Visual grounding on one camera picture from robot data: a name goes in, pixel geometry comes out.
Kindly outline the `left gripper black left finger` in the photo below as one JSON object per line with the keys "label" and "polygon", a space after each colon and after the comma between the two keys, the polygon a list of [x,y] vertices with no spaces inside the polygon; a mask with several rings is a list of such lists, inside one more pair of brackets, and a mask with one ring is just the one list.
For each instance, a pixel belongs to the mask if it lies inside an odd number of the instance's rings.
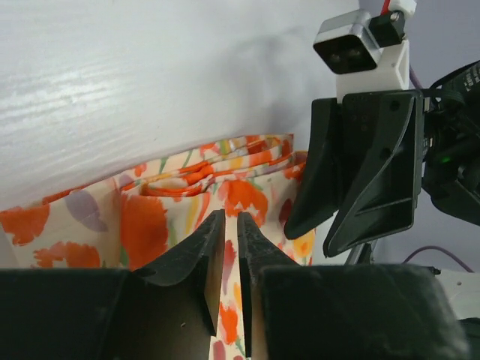
{"label": "left gripper black left finger", "polygon": [[207,359],[216,334],[225,213],[135,271],[1,272],[3,359]]}

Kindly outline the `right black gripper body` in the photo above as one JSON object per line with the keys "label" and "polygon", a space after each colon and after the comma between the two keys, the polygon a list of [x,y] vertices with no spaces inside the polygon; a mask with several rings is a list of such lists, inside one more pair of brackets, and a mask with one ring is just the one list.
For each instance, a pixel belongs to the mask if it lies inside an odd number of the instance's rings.
{"label": "right black gripper body", "polygon": [[424,89],[428,144],[422,188],[441,212],[479,224],[479,96]]}

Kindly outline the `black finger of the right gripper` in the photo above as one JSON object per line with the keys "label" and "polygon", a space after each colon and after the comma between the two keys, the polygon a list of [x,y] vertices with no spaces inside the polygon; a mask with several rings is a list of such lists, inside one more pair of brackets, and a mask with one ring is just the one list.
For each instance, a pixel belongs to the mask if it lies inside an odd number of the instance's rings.
{"label": "black finger of the right gripper", "polygon": [[324,242],[327,257],[413,225],[422,177],[423,103],[420,91],[344,98],[341,174],[348,185]]}
{"label": "black finger of the right gripper", "polygon": [[334,98],[311,104],[307,160],[292,211],[284,226],[288,239],[297,239],[332,217],[338,210],[338,115]]}

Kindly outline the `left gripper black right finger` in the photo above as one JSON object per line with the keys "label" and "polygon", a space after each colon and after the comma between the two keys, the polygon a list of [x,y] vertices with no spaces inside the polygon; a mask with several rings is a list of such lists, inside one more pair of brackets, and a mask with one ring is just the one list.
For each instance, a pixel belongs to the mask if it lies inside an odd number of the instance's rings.
{"label": "left gripper black right finger", "polygon": [[469,359],[440,282],[415,265],[302,266],[237,219],[245,351],[252,359]]}

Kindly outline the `orange floral skirt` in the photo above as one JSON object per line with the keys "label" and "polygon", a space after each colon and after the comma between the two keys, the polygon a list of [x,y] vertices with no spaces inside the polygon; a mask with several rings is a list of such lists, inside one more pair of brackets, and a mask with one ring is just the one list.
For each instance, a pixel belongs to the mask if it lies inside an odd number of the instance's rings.
{"label": "orange floral skirt", "polygon": [[1,227],[22,267],[135,270],[224,210],[219,331],[210,358],[246,359],[237,217],[249,213],[288,257],[310,264],[314,232],[291,241],[284,235],[306,157],[290,134],[223,139],[4,210]]}

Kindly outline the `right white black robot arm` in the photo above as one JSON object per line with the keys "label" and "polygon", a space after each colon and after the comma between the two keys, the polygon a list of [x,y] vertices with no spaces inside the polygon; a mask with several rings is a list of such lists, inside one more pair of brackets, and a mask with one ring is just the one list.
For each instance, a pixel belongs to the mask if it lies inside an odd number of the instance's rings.
{"label": "right white black robot arm", "polygon": [[[479,64],[430,88],[348,94],[312,104],[300,190],[284,227],[305,234],[333,218],[324,254],[413,225],[421,191],[442,213],[479,223]],[[477,359],[479,318],[456,320],[429,268],[343,265],[279,271],[325,325],[284,325],[300,356],[322,359]]]}

